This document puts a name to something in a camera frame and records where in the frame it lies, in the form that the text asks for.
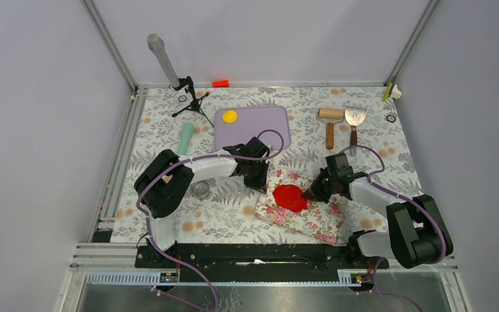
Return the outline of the red dough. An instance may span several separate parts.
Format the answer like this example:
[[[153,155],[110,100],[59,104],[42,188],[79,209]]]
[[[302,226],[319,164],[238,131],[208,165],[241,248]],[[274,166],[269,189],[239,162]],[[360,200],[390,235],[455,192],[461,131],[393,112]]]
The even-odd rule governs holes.
[[[307,210],[307,200],[303,198],[303,191],[296,185],[279,185],[273,191],[276,205],[300,213]]]

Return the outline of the floral tray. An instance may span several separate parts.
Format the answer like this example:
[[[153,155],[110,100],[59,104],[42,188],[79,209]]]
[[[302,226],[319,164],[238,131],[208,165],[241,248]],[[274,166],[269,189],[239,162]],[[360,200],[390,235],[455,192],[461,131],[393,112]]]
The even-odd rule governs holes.
[[[305,192],[313,178],[280,167],[269,170],[267,193],[260,196],[254,215],[259,220],[299,233],[321,243],[336,245],[341,240],[347,199],[333,195],[329,203],[307,200],[307,210],[293,213],[275,203],[273,191],[279,185],[296,185]]]

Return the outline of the clear round cutter cup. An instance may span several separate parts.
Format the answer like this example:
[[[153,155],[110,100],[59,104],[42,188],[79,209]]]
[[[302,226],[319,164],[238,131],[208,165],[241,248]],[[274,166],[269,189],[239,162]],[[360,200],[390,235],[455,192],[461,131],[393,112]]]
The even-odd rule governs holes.
[[[207,181],[198,181],[191,184],[191,193],[198,200],[205,200],[211,195],[211,188]]]

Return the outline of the wooden dough roller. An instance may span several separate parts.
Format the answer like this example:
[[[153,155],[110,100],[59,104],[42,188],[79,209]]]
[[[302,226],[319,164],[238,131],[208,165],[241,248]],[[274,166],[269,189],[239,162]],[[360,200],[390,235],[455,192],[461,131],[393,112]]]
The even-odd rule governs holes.
[[[317,118],[326,123],[326,149],[335,147],[335,124],[344,119],[343,109],[319,108]]]

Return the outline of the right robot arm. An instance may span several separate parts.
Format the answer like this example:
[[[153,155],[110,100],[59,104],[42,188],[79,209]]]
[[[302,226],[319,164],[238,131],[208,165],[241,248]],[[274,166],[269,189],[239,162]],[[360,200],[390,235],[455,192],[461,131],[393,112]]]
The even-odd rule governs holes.
[[[363,204],[387,219],[388,230],[361,230],[352,233],[346,258],[362,268],[372,258],[391,258],[404,268],[433,264],[452,254],[454,244],[435,200],[427,195],[413,198],[371,180],[350,166],[345,153],[328,156],[326,167],[302,197],[329,203],[335,195]]]

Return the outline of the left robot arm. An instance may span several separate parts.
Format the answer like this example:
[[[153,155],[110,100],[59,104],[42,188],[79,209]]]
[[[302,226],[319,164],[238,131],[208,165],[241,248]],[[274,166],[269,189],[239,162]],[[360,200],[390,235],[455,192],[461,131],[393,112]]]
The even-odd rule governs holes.
[[[151,259],[160,267],[175,261],[172,214],[190,186],[218,177],[242,177],[246,188],[266,193],[266,175],[272,158],[270,148],[253,137],[245,144],[226,146],[214,153],[195,157],[164,150],[134,183],[137,209],[144,213]]]

